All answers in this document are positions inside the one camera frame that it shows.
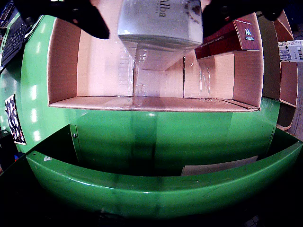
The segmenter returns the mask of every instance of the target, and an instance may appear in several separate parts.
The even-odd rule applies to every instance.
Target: green metal panel
[[[0,124],[8,128],[4,100],[16,94],[26,153],[60,128],[77,126],[79,161],[125,173],[136,162],[146,174],[178,175],[185,165],[239,160],[265,154],[279,103],[263,98],[251,113],[174,113],[54,108],[47,101],[47,53],[54,17],[45,16],[22,56],[1,75]]]
[[[210,212],[255,194],[287,170],[302,143],[243,167],[186,177],[117,175],[73,166],[33,151],[27,156],[49,192],[73,207],[132,218],[174,218]]]

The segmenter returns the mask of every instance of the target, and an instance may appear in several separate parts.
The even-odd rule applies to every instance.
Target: green curved tray
[[[277,179],[297,159],[302,143],[255,163],[221,172],[175,177],[110,174],[33,151],[27,160],[40,184],[86,210],[131,218],[166,219],[210,212],[239,202]]]

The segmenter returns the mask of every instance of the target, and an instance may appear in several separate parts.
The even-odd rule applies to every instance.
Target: keyboard
[[[22,48],[24,42],[24,36],[27,31],[28,25],[19,17],[9,29],[9,34],[7,36],[3,54],[1,66],[5,65],[18,53]]]

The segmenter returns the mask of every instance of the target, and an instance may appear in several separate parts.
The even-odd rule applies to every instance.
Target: plastic wrap
[[[141,69],[164,71],[202,44],[200,0],[125,0],[118,35]]]

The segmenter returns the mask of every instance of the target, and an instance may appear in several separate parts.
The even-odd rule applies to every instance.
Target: sticker
[[[15,143],[26,145],[26,141],[21,129],[15,95],[10,96],[5,100],[5,112],[8,116],[9,128]]]
[[[46,162],[46,161],[50,161],[50,160],[52,160],[51,157],[48,157],[48,156],[45,156],[45,157],[44,157],[44,161],[45,161],[45,162]]]

